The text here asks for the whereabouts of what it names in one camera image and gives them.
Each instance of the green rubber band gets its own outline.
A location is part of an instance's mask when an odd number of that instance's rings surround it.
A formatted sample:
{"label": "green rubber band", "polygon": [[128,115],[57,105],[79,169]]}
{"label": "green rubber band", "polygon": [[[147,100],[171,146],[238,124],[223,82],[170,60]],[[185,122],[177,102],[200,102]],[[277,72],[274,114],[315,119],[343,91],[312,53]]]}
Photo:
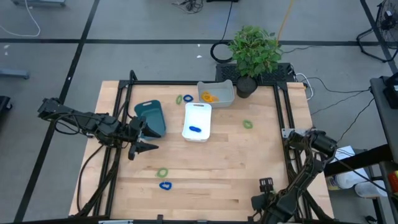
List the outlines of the green rubber band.
{"label": "green rubber band", "polygon": [[251,129],[253,128],[253,123],[249,120],[243,120],[243,126],[246,129]]}
{"label": "green rubber band", "polygon": [[160,168],[160,169],[157,171],[156,176],[157,176],[157,177],[160,177],[160,178],[164,178],[164,177],[167,176],[168,173],[169,173],[169,170],[166,169],[166,168],[164,168],[164,167],[162,167],[162,168]]}
{"label": "green rubber band", "polygon": [[182,95],[179,95],[179,96],[177,97],[177,99],[175,99],[175,103],[178,104],[178,105],[180,105],[181,102],[182,102]]}

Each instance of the wooden tabletop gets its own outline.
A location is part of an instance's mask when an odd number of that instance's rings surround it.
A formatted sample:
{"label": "wooden tabletop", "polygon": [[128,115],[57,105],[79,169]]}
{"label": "wooden tabletop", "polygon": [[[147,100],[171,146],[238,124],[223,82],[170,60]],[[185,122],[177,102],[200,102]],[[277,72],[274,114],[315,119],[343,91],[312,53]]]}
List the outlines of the wooden tabletop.
{"label": "wooden tabletop", "polygon": [[[117,87],[117,81],[103,82],[96,113],[112,112]],[[302,83],[288,83],[288,87],[295,127],[311,128]],[[129,113],[135,114],[138,103],[159,100],[167,134],[150,142],[158,149],[141,153],[134,161],[127,158],[128,147],[123,149],[111,218],[154,220],[163,214],[165,220],[247,220],[254,213],[250,198],[260,194],[259,179],[272,177],[276,191],[288,184],[272,87],[259,86],[247,99],[236,97],[229,108],[214,108],[207,142],[188,142],[182,137],[185,107],[175,103],[179,94],[198,99],[195,85],[133,86]],[[280,96],[287,126],[282,92]],[[251,120],[254,127],[244,129],[244,119]],[[89,139],[83,162],[99,146],[97,140]],[[81,206],[98,186],[104,152],[102,149],[84,171]],[[165,179],[155,176],[161,167],[169,170]],[[171,190],[159,188],[164,180],[173,184]],[[333,217],[325,176],[319,174],[308,190],[325,213]],[[70,214],[76,212],[75,192]]]}

